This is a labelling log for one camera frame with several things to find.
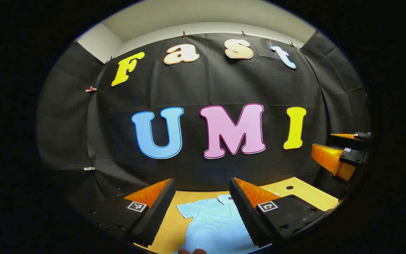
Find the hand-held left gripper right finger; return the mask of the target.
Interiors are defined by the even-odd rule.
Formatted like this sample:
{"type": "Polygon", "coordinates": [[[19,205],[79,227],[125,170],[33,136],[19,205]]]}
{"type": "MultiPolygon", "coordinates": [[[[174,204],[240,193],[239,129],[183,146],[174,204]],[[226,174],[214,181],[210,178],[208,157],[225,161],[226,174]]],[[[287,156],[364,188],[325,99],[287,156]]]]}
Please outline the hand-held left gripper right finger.
{"type": "Polygon", "coordinates": [[[281,244],[330,214],[297,195],[279,196],[236,177],[230,179],[229,191],[258,247],[281,244]]]}

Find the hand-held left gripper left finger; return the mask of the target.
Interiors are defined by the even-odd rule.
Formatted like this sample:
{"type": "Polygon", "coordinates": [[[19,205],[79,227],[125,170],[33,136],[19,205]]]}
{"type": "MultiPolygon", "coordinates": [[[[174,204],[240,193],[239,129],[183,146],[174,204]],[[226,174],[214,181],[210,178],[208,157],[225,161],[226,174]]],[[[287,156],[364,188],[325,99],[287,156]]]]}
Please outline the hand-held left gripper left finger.
{"type": "Polygon", "coordinates": [[[84,210],[86,219],[118,240],[148,247],[153,244],[176,193],[167,179],[129,195],[113,195],[84,210]]]}

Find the light blue T-shirt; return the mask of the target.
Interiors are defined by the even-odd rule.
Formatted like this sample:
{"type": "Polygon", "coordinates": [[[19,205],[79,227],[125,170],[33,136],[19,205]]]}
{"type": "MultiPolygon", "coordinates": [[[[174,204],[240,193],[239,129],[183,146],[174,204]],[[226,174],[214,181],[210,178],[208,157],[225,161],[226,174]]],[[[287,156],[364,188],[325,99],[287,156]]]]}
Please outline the light blue T-shirt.
{"type": "Polygon", "coordinates": [[[176,207],[185,219],[192,219],[179,249],[203,249],[207,254],[250,254],[260,249],[250,238],[231,195],[176,207]]]}

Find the black backdrop cloth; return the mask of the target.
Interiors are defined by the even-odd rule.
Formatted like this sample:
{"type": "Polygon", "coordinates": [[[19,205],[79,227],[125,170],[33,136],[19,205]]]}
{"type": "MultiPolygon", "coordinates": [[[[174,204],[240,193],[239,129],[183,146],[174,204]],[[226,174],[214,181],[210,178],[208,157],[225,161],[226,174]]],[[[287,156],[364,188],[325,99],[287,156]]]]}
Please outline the black backdrop cloth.
{"type": "Polygon", "coordinates": [[[230,59],[235,34],[195,34],[131,50],[103,67],[73,45],[44,84],[38,149],[47,169],[80,209],[118,193],[174,178],[180,191],[225,191],[231,177],[267,185],[297,177],[336,198],[349,183],[310,156],[330,134],[367,132],[367,95],[348,58],[322,34],[299,51],[248,36],[253,57],[230,59]],[[96,92],[86,93],[89,87],[96,92]],[[200,110],[221,106],[237,124],[250,103],[264,106],[265,150],[242,151],[250,134],[224,156],[204,157],[207,121],[200,110]],[[95,170],[84,171],[84,167],[95,170]]]}

